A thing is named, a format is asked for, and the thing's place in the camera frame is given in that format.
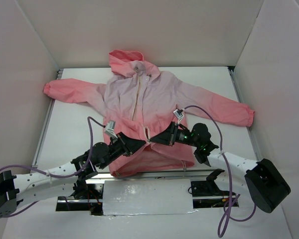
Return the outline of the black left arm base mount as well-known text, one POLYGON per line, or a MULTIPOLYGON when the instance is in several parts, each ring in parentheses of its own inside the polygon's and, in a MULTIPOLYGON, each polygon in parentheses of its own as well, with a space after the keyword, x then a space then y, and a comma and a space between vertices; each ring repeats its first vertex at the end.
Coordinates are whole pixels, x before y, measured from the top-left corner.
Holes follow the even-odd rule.
POLYGON ((91 196, 94 199, 102 199, 104 184, 102 183, 89 183, 87 181, 77 181, 70 183, 70 188, 73 190, 71 196, 74 199, 87 199, 91 196))

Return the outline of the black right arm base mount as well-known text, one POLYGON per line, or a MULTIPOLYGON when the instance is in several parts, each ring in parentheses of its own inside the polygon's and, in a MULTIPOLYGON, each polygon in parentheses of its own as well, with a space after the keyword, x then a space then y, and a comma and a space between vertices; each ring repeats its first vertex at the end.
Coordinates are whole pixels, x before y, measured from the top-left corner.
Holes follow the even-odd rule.
POLYGON ((205 181, 191 181, 188 193, 193 197, 225 196, 224 192, 216 185, 215 180, 224 170, 216 169, 210 173, 205 181))

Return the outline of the pink hooded zip jacket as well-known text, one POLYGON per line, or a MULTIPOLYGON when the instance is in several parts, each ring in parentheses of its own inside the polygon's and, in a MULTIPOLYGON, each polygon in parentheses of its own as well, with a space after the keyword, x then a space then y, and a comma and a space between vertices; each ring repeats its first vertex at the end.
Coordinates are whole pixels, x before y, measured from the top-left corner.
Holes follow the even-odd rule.
POLYGON ((88 103, 104 123, 115 121, 117 133, 144 141, 176 121, 175 109, 246 127, 245 105, 161 71, 140 52, 114 50, 109 53, 109 64, 114 75, 106 84, 70 78, 51 81, 43 91, 61 102, 88 103))

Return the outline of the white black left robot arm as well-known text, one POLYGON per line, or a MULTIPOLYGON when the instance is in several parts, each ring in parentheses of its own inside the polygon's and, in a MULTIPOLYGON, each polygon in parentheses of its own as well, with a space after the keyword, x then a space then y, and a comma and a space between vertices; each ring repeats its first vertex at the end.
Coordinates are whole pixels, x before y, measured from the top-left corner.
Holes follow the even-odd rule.
POLYGON ((144 140, 118 133, 110 144, 98 142, 71 162, 29 174, 14 175, 10 166, 0 170, 0 219, 16 215, 18 207, 57 197, 69 191, 75 198, 87 195, 87 179, 97 175, 120 156, 131 156, 145 146, 144 140))

